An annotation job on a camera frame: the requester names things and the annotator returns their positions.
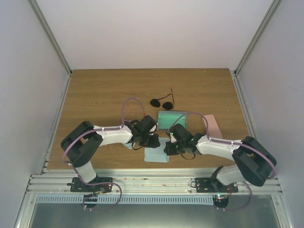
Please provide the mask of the light blue cleaning cloth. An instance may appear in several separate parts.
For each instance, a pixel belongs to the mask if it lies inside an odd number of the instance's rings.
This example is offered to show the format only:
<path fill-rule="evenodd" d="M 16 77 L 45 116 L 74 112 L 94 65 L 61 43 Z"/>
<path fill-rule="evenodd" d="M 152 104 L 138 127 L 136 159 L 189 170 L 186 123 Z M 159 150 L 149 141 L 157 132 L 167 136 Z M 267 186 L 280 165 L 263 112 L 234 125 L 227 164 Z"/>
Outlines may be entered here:
<path fill-rule="evenodd" d="M 169 156 L 164 152 L 166 142 L 168 138 L 159 138 L 160 146 L 157 148 L 145 148 L 144 149 L 144 161 L 156 162 L 156 163 L 168 163 L 170 161 Z"/>

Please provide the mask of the black sunglasses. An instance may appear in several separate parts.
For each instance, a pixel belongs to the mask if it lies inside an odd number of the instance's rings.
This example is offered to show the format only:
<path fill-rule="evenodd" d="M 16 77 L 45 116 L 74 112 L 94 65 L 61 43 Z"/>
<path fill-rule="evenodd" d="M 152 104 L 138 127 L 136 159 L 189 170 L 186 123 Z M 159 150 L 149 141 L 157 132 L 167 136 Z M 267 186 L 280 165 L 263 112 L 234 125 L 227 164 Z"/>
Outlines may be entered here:
<path fill-rule="evenodd" d="M 161 108 L 163 110 L 173 110 L 175 107 L 175 99 L 173 89 L 170 89 L 170 93 L 161 98 L 153 98 L 150 100 L 150 105 L 155 108 Z"/>

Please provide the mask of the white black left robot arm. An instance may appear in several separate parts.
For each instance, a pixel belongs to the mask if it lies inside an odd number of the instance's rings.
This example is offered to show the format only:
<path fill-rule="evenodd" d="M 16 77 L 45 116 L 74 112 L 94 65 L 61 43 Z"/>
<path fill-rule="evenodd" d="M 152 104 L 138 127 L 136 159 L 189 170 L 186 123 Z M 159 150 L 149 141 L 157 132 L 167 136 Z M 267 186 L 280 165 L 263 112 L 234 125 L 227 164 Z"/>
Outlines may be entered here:
<path fill-rule="evenodd" d="M 141 120 L 123 121 L 119 126 L 101 127 L 84 121 L 62 140 L 62 161 L 73 167 L 81 186 L 92 192 L 99 183 L 91 159 L 99 147 L 120 143 L 154 149 L 160 146 L 156 130 L 157 122 L 149 115 Z"/>

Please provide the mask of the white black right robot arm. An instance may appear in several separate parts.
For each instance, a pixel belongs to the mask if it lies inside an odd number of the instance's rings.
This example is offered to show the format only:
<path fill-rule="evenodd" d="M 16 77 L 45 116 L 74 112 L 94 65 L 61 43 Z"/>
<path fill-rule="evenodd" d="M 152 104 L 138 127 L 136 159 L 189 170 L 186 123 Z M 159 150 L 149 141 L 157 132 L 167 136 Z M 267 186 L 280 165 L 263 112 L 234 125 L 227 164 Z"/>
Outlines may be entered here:
<path fill-rule="evenodd" d="M 277 161 L 255 138 L 229 141 L 203 133 L 192 135 L 181 124 L 173 126 L 168 135 L 164 152 L 168 156 L 186 152 L 194 155 L 213 155 L 234 162 L 231 166 L 219 166 L 210 177 L 210 186 L 222 192 L 228 185 L 247 181 L 262 187 L 266 180 L 275 177 Z"/>

